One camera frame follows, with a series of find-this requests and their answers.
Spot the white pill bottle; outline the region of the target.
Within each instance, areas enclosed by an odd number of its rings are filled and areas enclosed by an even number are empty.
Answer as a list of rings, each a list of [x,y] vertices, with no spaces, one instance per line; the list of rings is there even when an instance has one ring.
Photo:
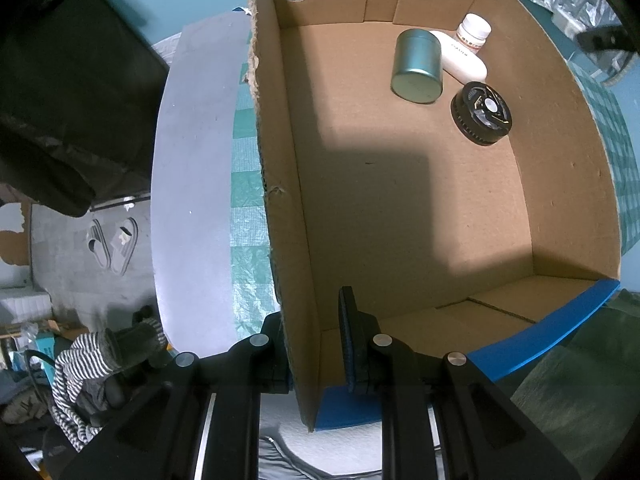
[[[473,52],[478,52],[492,32],[491,24],[475,14],[465,14],[456,30],[456,39]]]

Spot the white oval case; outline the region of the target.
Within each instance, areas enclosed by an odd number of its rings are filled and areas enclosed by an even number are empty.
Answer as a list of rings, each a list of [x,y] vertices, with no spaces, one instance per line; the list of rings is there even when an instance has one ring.
[[[488,75],[485,63],[469,48],[441,32],[431,30],[440,43],[442,69],[462,84],[472,81],[484,82]]]

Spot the black round fan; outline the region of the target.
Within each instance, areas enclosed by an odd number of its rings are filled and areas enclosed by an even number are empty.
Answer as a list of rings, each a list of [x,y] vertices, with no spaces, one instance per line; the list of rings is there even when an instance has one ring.
[[[511,131],[506,101],[488,84],[470,81],[452,98],[450,112],[458,129],[473,143],[491,146]]]

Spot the teal metal tin can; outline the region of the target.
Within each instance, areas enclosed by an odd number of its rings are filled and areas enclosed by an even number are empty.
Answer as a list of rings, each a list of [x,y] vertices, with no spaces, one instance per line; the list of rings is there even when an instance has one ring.
[[[442,46],[428,30],[410,28],[396,40],[390,88],[401,99],[434,103],[442,95]]]

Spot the blue cardboard box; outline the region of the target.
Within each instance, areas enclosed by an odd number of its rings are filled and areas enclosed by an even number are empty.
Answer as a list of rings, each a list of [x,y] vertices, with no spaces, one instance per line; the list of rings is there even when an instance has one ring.
[[[416,351],[471,352],[620,275],[608,156],[582,90],[518,0],[250,0],[271,265],[300,417],[344,380],[338,292]],[[390,86],[398,36],[491,24],[480,58],[513,126],[467,139],[451,76]]]

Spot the striped clothing pile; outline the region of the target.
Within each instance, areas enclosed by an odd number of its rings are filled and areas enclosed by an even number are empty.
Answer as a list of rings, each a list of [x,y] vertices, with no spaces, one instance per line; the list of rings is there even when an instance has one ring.
[[[54,360],[51,415],[56,426],[81,451],[102,429],[78,408],[78,399],[88,396],[100,405],[106,400],[106,382],[163,352],[167,338],[155,318],[124,330],[99,330],[77,336],[70,348]]]

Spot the green checkered tablecloth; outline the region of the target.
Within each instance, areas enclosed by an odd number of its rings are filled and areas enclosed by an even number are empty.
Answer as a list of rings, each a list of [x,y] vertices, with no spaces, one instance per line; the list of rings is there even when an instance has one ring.
[[[271,271],[262,163],[247,61],[241,63],[232,125],[230,249],[233,321],[238,337],[243,339],[258,333],[266,316],[280,310]]]

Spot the dark green cushion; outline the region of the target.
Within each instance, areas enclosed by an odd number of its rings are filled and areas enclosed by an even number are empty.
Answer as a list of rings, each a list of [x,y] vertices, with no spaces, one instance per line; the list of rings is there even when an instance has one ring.
[[[594,479],[639,416],[639,295],[624,289],[552,348],[511,401]]]

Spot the right grey slipper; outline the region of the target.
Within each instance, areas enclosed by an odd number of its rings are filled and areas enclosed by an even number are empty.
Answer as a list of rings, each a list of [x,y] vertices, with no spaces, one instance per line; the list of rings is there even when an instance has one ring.
[[[136,248],[139,228],[134,218],[127,218],[116,229],[111,240],[111,270],[116,275],[124,275]]]

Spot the grey slipper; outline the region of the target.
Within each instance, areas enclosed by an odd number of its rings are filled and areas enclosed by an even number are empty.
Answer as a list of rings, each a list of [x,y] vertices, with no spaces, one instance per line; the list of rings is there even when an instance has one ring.
[[[109,269],[111,267],[111,253],[108,250],[100,222],[96,219],[93,219],[89,226],[87,247],[89,252],[94,255],[101,269]]]
[[[116,229],[111,240],[111,270],[116,275],[124,275],[136,248],[139,228],[134,218],[127,218]]]

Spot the left grey slipper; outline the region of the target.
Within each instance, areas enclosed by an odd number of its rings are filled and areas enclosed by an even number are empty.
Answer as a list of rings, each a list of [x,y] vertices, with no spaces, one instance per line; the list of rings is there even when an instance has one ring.
[[[101,269],[109,269],[111,267],[111,253],[108,250],[100,222],[96,219],[93,219],[89,226],[87,247],[89,252],[94,255]]]

